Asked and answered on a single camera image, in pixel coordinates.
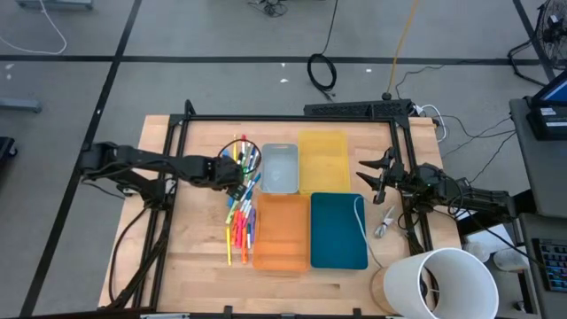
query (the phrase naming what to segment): wooden table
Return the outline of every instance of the wooden table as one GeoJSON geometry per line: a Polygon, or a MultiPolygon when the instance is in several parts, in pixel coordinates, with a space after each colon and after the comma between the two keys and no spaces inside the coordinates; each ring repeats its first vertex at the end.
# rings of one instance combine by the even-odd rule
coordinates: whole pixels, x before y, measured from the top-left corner
{"type": "MultiPolygon", "coordinates": [[[[167,121],[168,116],[147,116],[138,147],[161,153],[167,121]]],[[[412,118],[410,123],[417,163],[428,162],[442,167],[431,119],[412,118]]],[[[355,172],[377,175],[377,171],[363,167],[358,161],[377,160],[391,146],[389,126],[385,123],[193,121],[189,125],[185,154],[214,156],[233,138],[233,134],[243,133],[259,147],[265,143],[296,144],[298,133],[306,129],[346,132],[352,192],[372,198],[369,186],[355,172]]],[[[401,130],[399,136],[408,169],[401,130]]],[[[148,177],[157,175],[152,172],[142,174],[148,177]]],[[[224,306],[231,305],[235,313],[350,315],[353,308],[359,307],[364,315],[385,315],[369,295],[369,280],[377,270],[370,257],[369,267],[365,270],[313,268],[306,273],[292,273],[256,270],[251,262],[242,264],[239,250],[234,249],[233,264],[228,266],[224,221],[229,209],[226,203],[227,195],[223,192],[180,183],[159,311],[219,313],[224,306]]],[[[387,207],[397,206],[395,217],[401,213],[400,194],[394,189],[387,189],[383,205],[374,206],[366,202],[364,205],[367,234],[373,234],[387,207]]],[[[141,208],[139,197],[126,199],[117,236],[141,208]]],[[[148,217],[146,213],[129,230],[120,246],[113,284],[115,294],[128,283],[139,266],[148,217]]],[[[460,247],[453,220],[442,214],[428,214],[428,218],[435,248],[460,247]]],[[[376,239],[369,235],[369,244],[386,267],[409,256],[408,242],[395,222],[390,225],[385,237],[376,239]]],[[[151,270],[146,278],[148,282],[142,305],[148,304],[152,277],[151,270]]],[[[107,285],[108,273],[100,296],[101,306],[109,303],[107,285]]]]}

